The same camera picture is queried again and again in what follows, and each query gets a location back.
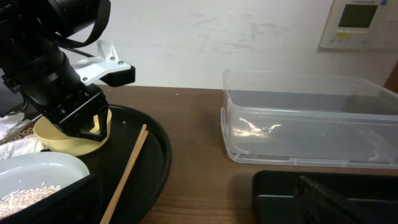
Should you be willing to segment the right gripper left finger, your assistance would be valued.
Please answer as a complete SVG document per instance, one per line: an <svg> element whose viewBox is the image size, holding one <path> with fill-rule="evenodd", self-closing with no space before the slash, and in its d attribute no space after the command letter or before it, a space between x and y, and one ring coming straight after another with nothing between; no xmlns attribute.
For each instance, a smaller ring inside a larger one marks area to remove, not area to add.
<svg viewBox="0 0 398 224"><path fill-rule="evenodd" d="M49 197L1 220L1 224L99 223L102 181L90 174Z"/></svg>

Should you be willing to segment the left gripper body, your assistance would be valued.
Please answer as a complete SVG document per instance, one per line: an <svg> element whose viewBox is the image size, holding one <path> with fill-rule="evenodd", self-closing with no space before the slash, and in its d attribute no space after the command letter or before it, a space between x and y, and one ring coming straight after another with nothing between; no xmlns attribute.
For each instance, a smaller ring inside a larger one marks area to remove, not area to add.
<svg viewBox="0 0 398 224"><path fill-rule="evenodd" d="M95 80L119 87L136 79L135 67L118 59L114 47L105 43L98 45L101 56L71 65L61 50L81 45L72 40L2 41L4 85L61 131L86 131L95 115L104 129L109 104Z"/></svg>

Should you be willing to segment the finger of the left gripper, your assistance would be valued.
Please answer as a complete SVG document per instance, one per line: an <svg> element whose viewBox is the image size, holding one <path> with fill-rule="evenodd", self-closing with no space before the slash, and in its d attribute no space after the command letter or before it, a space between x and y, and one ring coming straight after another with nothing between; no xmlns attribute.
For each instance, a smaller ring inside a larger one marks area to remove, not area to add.
<svg viewBox="0 0 398 224"><path fill-rule="evenodd" d="M67 121L66 123L62 123L60 128L62 133L67 136L87 139L90 130L90 122L80 120Z"/></svg>
<svg viewBox="0 0 398 224"><path fill-rule="evenodd" d="M93 141L102 141L108 136L107 118L109 105L105 104L100 109L90 110L88 116L83 120L82 126L79 129L79 137L90 139ZM91 130L96 127L95 116L98 120L98 127L92 133Z"/></svg>

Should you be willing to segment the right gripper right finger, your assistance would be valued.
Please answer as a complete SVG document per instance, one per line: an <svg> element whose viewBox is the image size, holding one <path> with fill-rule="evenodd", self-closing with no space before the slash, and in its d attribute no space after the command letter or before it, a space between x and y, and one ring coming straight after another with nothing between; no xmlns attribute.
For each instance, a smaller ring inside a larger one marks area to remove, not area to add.
<svg viewBox="0 0 398 224"><path fill-rule="evenodd" d="M298 223L397 223L396 201L346 198L305 175L295 186L294 202Z"/></svg>

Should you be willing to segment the yellow plastic bowl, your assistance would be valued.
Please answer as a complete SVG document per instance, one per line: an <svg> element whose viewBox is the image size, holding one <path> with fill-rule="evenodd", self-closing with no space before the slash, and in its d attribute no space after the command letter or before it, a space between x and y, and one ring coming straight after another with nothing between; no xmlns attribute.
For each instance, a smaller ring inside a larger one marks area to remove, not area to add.
<svg viewBox="0 0 398 224"><path fill-rule="evenodd" d="M73 156L89 154L102 147L110 137L112 112L108 110L107 133L108 136L101 142L74 138L59 131L46 117L42 116L34 124L34 134L43 145L53 152L62 152Z"/></svg>

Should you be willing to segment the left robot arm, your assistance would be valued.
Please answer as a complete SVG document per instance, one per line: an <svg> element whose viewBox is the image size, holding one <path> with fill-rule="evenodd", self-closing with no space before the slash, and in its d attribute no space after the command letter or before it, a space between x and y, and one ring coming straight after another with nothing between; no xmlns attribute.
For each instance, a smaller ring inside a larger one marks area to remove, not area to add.
<svg viewBox="0 0 398 224"><path fill-rule="evenodd" d="M4 84L67 136L105 139L109 105L96 81L135 80L134 66L101 40L110 12L109 0L1 2Z"/></svg>

